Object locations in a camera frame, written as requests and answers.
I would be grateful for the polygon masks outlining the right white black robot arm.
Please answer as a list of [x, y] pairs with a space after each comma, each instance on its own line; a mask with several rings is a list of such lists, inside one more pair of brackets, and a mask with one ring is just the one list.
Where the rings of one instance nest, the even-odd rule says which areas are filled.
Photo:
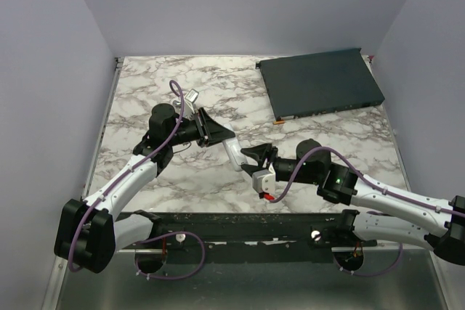
[[355, 241], [387, 240], [430, 250], [443, 261], [464, 265], [464, 197], [451, 200], [399, 189], [363, 174], [340, 152], [313, 139], [298, 144], [296, 157], [278, 156], [270, 143], [241, 149], [254, 160], [241, 168], [261, 198], [278, 203], [291, 185], [313, 184], [324, 200], [372, 213], [350, 211], [349, 221], [334, 228], [344, 246]]

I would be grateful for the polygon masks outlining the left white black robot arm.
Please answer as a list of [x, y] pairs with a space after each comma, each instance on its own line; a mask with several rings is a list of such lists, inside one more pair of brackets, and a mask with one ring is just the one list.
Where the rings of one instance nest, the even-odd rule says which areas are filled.
[[132, 198], [167, 167], [173, 148], [188, 142], [199, 147], [229, 146], [236, 143], [236, 135], [231, 126], [216, 122], [203, 108], [185, 118], [169, 104], [156, 105], [147, 132], [116, 177], [86, 199], [71, 199], [64, 205], [54, 253], [68, 261], [69, 270], [100, 273], [116, 251], [138, 242], [154, 248], [160, 242], [155, 215], [137, 211], [126, 219], [118, 217]]

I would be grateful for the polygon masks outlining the white remote control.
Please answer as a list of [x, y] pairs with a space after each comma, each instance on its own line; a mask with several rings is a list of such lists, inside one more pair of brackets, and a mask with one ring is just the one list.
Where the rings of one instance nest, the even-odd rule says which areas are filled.
[[226, 150], [228, 158], [230, 159], [233, 169], [236, 172], [241, 172], [241, 166], [243, 164], [247, 164], [248, 161], [246, 156], [241, 152], [241, 146], [237, 136], [224, 140], [222, 144]]

